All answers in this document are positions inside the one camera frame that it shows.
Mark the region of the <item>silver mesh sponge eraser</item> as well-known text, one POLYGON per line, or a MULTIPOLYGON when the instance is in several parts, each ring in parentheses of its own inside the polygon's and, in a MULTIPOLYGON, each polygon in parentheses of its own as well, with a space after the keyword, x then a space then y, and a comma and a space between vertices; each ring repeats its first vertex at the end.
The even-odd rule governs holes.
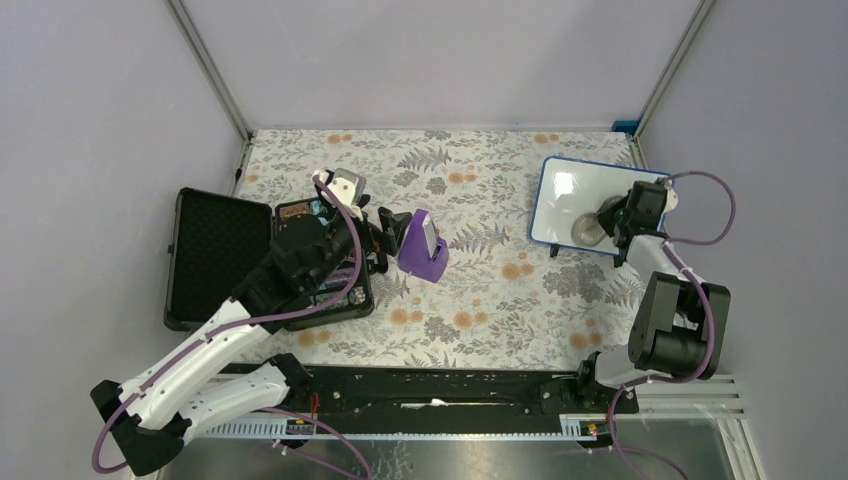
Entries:
POLYGON ((595 212, 580 215, 572 226, 572 240, 581 248, 594 248, 615 236, 615 216, 624 208, 624 196, 606 199, 595 212))

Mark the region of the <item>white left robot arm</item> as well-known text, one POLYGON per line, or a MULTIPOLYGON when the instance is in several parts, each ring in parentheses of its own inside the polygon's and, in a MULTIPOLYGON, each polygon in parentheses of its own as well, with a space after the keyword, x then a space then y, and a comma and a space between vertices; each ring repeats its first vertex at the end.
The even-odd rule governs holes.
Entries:
POLYGON ((411 218, 382 208, 374 225, 358 205, 330 206, 281 221, 260 262, 194 333, 122 383, 103 380, 90 392, 104 425, 91 466, 143 476, 170 463, 200 433, 243 413, 278 404, 296 411, 310 385, 291 354, 260 366, 261 377, 204 390, 243 351, 281 330, 300 331, 363 317, 344 298, 367 272, 368 257, 394 256, 411 218))

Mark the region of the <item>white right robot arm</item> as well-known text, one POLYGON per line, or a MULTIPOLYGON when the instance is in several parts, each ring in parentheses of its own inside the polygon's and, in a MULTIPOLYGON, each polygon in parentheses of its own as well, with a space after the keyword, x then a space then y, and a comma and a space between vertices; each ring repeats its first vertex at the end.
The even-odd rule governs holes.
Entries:
POLYGON ((668 182, 637 181, 626 195, 607 199, 574 223, 578 245, 595 246, 610 238, 615 266, 631 266, 646 282, 627 343, 580 363, 582 378, 573 396, 583 410, 601 410, 612 400, 614 387, 634 386, 638 380, 706 380, 718 368, 731 295, 686 265, 675 240, 662 231, 674 201, 668 182))

